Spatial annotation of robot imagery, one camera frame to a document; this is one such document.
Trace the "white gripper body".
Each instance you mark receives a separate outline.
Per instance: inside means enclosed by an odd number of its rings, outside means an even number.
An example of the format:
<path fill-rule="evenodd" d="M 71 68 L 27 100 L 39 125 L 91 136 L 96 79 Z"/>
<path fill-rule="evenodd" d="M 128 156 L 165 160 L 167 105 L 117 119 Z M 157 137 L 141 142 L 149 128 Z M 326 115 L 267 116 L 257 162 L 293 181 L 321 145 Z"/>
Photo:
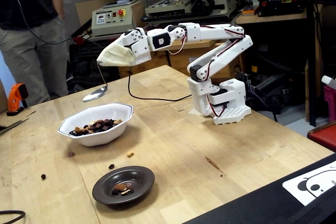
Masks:
<path fill-rule="evenodd" d="M 131 50 L 134 55 L 131 66 L 137 66 L 152 59 L 147 36 L 142 36 L 140 40 L 135 42 L 131 46 Z"/>

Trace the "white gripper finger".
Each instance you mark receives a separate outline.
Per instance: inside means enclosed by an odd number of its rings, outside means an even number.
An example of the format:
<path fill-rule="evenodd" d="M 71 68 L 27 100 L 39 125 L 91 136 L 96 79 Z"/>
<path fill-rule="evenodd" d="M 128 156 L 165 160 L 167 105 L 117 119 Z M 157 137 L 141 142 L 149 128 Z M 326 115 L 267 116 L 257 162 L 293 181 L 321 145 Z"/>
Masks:
<path fill-rule="evenodd" d="M 129 47 L 144 36 L 144 29 L 137 27 L 124 32 L 115 42 L 123 47 Z"/>

